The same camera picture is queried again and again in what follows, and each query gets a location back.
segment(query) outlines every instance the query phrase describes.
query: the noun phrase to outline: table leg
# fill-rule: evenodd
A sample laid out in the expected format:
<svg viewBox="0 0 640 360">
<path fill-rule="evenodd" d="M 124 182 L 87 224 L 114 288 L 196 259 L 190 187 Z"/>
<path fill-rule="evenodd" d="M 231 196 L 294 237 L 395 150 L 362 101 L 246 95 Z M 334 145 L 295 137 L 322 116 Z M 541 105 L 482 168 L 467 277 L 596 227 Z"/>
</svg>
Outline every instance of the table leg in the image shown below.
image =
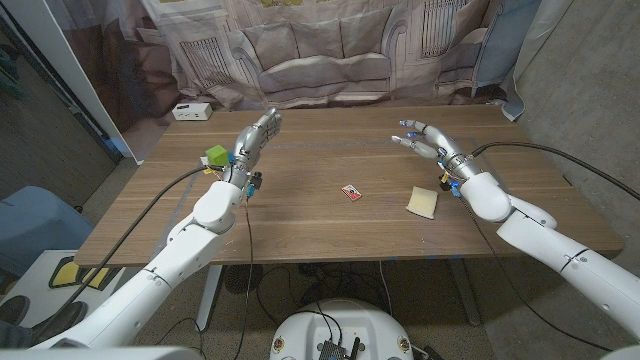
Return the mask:
<svg viewBox="0 0 640 360">
<path fill-rule="evenodd" d="M 453 273 L 453 279 L 456 282 L 460 298 L 462 299 L 462 305 L 464 305 L 464 310 L 467 314 L 467 322 L 471 326 L 479 326 L 482 324 L 480 312 L 478 311 L 478 305 L 476 304 L 473 290 L 471 289 L 471 283 L 469 282 L 464 261 L 462 261 L 462 259 L 449 259 L 448 261 L 451 272 Z"/>
<path fill-rule="evenodd" d="M 202 299 L 200 300 L 200 309 L 196 323 L 200 331 L 204 332 L 209 326 L 209 316 L 213 308 L 213 300 L 218 291 L 218 283 L 220 282 L 220 274 L 222 273 L 222 265 L 210 265 L 207 273 L 207 281 L 204 284 Z"/>
</svg>

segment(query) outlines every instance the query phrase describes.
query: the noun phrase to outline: green cube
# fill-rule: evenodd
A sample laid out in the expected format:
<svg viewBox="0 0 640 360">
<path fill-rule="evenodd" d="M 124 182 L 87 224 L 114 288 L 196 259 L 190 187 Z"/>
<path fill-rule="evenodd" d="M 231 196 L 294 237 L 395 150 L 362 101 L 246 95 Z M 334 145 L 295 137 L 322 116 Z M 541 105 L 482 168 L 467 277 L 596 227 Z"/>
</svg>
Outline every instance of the green cube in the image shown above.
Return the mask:
<svg viewBox="0 0 640 360">
<path fill-rule="evenodd" d="M 207 158 L 209 158 L 209 164 L 218 166 L 229 165 L 229 155 L 227 150 L 221 145 L 216 145 L 211 149 L 205 151 Z"/>
</svg>

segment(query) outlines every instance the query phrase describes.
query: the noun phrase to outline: red card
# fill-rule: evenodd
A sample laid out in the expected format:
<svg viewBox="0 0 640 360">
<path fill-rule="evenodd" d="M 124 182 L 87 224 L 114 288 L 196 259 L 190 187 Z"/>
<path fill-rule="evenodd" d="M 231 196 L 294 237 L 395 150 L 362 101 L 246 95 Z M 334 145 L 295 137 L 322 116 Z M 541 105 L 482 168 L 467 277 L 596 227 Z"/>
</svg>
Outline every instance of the red card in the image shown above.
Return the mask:
<svg viewBox="0 0 640 360">
<path fill-rule="evenodd" d="M 342 192 L 351 199 L 351 201 L 356 201 L 362 197 L 362 194 L 358 190 L 356 190 L 353 185 L 347 185 L 342 188 Z"/>
</svg>

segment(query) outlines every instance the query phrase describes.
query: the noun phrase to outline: white robotic arm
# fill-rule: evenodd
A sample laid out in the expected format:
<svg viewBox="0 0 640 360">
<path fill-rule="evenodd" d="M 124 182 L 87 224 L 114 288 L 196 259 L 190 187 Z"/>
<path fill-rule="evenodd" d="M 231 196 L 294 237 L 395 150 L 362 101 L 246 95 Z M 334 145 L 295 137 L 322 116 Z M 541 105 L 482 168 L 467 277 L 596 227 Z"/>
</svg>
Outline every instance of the white robotic arm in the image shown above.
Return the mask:
<svg viewBox="0 0 640 360">
<path fill-rule="evenodd" d="M 271 109 L 245 128 L 236 140 L 234 163 L 224 170 L 225 181 L 211 185 L 193 212 L 171 230 L 167 246 L 158 256 L 82 322 L 32 349 L 131 343 L 169 293 L 217 254 L 223 237 L 235 225 L 231 210 L 242 202 L 260 150 L 280 131 L 281 122 L 280 115 Z"/>
<path fill-rule="evenodd" d="M 602 311 L 640 340 L 640 279 L 588 247 L 555 231 L 556 220 L 546 211 L 504 192 L 496 179 L 482 172 L 473 157 L 433 126 L 405 120 L 401 125 L 424 135 L 436 149 L 406 138 L 391 140 L 423 157 L 438 159 L 448 176 L 460 184 L 460 194 L 479 217 L 504 222 L 498 235 L 549 266 Z"/>
</svg>

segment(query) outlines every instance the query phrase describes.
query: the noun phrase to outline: yellow sponge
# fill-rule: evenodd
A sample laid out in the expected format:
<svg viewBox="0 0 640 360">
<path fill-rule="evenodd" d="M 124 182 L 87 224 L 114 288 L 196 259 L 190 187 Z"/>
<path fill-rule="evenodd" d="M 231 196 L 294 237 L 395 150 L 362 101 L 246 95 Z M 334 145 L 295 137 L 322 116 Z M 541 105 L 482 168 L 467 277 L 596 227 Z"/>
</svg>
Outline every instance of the yellow sponge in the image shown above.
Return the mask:
<svg viewBox="0 0 640 360">
<path fill-rule="evenodd" d="M 409 200 L 409 205 L 407 205 L 407 210 L 416 215 L 433 219 L 437 200 L 437 192 L 414 186 L 411 199 Z"/>
</svg>

